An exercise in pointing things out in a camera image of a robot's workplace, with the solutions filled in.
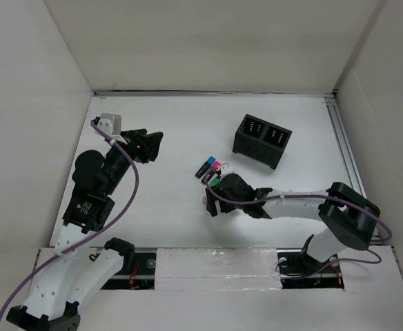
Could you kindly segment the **aluminium rail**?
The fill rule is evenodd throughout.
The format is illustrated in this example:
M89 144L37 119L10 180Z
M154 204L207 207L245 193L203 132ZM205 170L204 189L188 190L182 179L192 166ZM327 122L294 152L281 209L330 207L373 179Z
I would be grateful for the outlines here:
M344 160L344 165L348 173L351 187L357 193L366 198L366 192L360 177L359 170L357 169L355 157L353 155L353 151L351 149L351 145L349 143L348 136L346 134L344 124L340 116L337 102L334 97L325 97L324 100L331 120L333 131L337 139L337 144Z
M95 97L207 97L207 96L263 96L278 95L292 97L333 98L334 93L277 93L277 92L236 92L236 91L201 91L201 90L95 90Z

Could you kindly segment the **black highlighter green cap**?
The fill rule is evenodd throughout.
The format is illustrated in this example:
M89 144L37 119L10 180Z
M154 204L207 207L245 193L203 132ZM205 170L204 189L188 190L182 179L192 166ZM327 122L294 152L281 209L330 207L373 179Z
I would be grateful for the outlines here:
M218 185L219 182L220 182L219 177L214 177L213 179L211 179L211 180L208 182L208 184L209 184L210 187L214 187L214 186Z

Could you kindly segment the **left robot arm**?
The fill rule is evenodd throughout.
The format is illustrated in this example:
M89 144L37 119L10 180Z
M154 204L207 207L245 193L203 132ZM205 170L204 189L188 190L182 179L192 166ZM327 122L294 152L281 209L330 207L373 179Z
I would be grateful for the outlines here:
M125 131L120 137L104 134L110 144L107 154L87 150L77 157L74 188L53 256L23 280L27 283L41 274L28 298L8 311L9 323L22 330L76 330L81 314L102 286L118 272L132 270L133 244L112 238L87 265L89 246L114 225L108 220L115 205L111 196L127 170L154 161L163 136L145 129Z

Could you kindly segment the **black highlighter blue cap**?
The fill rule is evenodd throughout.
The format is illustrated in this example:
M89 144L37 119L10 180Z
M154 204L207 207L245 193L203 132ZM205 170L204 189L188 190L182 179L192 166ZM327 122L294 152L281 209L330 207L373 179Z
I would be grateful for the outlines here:
M208 172L208 170L211 168L211 166L214 164L215 161L216 161L215 157L209 157L195 173L195 177L198 179L202 178Z

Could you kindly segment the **front mounting rail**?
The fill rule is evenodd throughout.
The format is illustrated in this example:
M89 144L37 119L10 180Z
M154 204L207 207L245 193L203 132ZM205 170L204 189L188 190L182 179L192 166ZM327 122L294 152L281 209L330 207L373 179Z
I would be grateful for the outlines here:
M271 291L344 289L338 267L301 279L280 266L295 250L275 248L160 248L139 250L134 264L105 290Z

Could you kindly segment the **black two-compartment organizer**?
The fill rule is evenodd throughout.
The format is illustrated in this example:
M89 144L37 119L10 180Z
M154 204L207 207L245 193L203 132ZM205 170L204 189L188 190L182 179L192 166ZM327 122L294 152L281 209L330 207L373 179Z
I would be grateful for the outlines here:
M275 170L292 132L246 114L235 132L233 152L250 157Z

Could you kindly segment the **back aluminium rail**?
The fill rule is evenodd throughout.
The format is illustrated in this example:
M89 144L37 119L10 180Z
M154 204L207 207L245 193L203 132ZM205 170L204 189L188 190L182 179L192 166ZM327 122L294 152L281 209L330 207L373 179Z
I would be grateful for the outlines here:
M201 91L201 90L95 90L95 97L207 97L207 96L263 96L278 95L292 97L333 98L334 93L277 93L277 92L236 92L236 91Z

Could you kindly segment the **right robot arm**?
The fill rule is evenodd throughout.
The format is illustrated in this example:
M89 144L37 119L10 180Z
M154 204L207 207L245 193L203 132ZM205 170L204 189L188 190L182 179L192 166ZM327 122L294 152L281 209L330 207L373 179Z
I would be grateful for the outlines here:
M241 210L254 219L321 221L325 229L310 235L299 253L279 263L281 270L292 274L321 270L347 248L367 251L380 215L374 204L343 183L310 193L283 192L253 188L233 172L207 182L206 209L212 217Z

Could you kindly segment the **black highlighter pink cap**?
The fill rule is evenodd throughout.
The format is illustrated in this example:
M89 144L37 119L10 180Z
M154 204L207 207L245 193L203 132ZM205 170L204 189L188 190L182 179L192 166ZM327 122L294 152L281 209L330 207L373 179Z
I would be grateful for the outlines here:
M201 178L201 183L206 184L208 183L215 175L220 167L221 163L218 161L215 161L207 170L207 172L202 176Z

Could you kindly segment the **right aluminium rail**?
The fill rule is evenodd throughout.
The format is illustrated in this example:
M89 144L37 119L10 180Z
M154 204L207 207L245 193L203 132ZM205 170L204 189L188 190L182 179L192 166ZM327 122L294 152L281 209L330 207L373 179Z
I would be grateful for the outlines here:
M331 120L333 131L337 139L337 144L344 160L344 165L348 173L351 187L357 193L366 198L366 192L360 177L359 170L357 169L355 157L353 155L353 151L351 149L351 145L349 143L348 136L346 134L344 124L340 116L337 102L334 97L325 97L324 100Z

